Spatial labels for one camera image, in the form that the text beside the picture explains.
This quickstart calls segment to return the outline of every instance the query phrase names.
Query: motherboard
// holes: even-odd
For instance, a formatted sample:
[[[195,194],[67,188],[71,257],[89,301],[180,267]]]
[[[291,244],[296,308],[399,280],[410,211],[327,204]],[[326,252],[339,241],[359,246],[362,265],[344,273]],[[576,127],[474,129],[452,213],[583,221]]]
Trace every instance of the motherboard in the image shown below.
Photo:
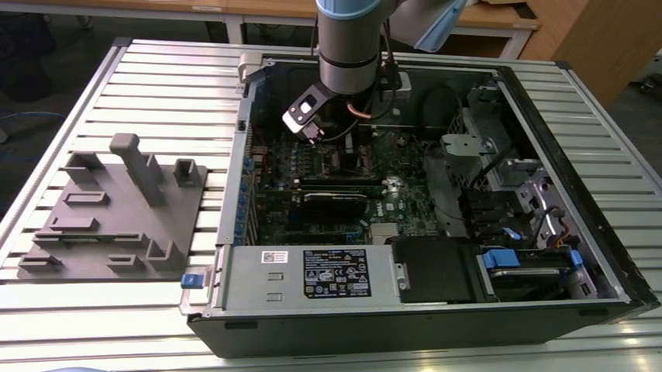
[[[380,244],[439,234],[423,159],[434,143],[367,129],[362,145],[255,131],[257,244]]]

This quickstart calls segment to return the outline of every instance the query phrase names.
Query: metal bracket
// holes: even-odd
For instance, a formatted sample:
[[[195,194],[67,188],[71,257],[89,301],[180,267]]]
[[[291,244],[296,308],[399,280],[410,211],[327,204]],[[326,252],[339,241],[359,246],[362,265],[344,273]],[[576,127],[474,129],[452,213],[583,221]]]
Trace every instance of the metal bracket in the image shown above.
[[[243,53],[239,57],[239,65],[236,66],[236,74],[239,81],[244,84],[248,76],[261,69],[261,53]]]

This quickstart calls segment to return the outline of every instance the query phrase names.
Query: barcode sticker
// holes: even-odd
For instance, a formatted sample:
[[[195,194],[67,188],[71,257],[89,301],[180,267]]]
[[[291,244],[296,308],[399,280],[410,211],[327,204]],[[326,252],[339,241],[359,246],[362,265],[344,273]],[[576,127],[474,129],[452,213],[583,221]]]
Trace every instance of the barcode sticker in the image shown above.
[[[223,9],[217,6],[191,6],[193,10],[204,10],[205,12],[221,12]]]
[[[285,250],[263,250],[261,251],[261,263],[263,264],[285,264],[287,263],[287,251]]]

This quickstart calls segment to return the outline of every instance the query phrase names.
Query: table leg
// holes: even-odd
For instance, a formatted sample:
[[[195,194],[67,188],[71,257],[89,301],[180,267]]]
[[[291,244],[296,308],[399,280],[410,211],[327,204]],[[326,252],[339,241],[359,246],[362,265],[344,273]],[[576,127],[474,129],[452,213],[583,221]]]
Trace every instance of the table leg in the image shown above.
[[[77,15],[76,21],[79,21],[81,29],[92,29],[92,17],[89,15]]]
[[[500,52],[499,58],[504,60],[518,59],[530,37],[531,31],[528,29],[519,29],[518,31],[515,31],[515,34],[506,43],[506,47]]]
[[[225,15],[227,37],[231,44],[243,44],[244,37],[241,32],[243,16],[237,14]]]

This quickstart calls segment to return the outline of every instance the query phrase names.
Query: capacitor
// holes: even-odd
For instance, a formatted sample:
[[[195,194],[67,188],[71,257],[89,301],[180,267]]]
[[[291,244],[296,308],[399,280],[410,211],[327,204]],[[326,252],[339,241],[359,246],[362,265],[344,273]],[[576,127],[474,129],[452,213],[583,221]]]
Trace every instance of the capacitor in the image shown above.
[[[402,149],[406,145],[407,140],[404,139],[404,137],[398,137],[398,139],[395,140],[395,146]]]

